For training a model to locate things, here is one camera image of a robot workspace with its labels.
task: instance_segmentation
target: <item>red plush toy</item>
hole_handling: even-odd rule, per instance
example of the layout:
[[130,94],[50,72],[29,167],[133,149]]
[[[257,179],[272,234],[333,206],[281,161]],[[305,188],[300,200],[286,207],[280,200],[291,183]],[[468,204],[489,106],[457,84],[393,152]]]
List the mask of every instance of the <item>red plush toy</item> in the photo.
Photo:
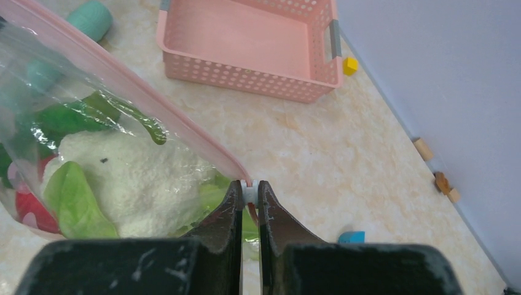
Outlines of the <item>red plush toy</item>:
[[[55,156],[48,157],[40,162],[39,174],[40,180],[43,177],[43,171],[47,163],[54,159]],[[29,191],[25,183],[19,183],[16,191],[16,210],[20,221],[30,227],[44,230],[53,234],[59,234],[60,229],[56,220],[45,209],[45,207],[38,201],[38,199]]]

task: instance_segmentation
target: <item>brown toy piece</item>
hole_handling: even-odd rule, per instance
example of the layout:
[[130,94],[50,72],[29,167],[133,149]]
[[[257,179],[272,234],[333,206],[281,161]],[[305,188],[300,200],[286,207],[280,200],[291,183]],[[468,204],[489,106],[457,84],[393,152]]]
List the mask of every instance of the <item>brown toy piece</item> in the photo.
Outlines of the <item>brown toy piece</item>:
[[434,174],[434,177],[436,177],[436,186],[438,189],[444,194],[449,195],[450,193],[450,184],[447,178],[445,178],[445,175],[443,172],[436,172]]

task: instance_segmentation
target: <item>white wall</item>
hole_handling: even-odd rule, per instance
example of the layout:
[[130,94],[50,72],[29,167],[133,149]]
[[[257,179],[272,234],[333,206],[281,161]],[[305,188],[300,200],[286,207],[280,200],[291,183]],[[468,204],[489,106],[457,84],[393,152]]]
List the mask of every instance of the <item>white wall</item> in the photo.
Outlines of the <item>white wall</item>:
[[340,25],[521,289],[521,1],[337,0]]

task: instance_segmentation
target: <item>blue block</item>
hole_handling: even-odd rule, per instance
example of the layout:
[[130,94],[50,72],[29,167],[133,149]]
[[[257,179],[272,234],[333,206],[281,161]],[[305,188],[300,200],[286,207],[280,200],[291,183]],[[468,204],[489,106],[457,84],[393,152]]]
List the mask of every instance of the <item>blue block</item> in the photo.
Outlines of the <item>blue block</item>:
[[339,237],[339,243],[364,243],[366,240],[366,232],[344,232]]

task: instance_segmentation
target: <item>yellow block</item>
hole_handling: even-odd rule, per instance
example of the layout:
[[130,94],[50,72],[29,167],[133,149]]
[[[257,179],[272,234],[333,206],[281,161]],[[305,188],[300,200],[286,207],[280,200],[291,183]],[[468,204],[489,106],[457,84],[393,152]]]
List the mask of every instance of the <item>yellow block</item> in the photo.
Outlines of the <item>yellow block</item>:
[[354,74],[358,70],[358,60],[348,57],[343,60],[343,73],[347,76]]

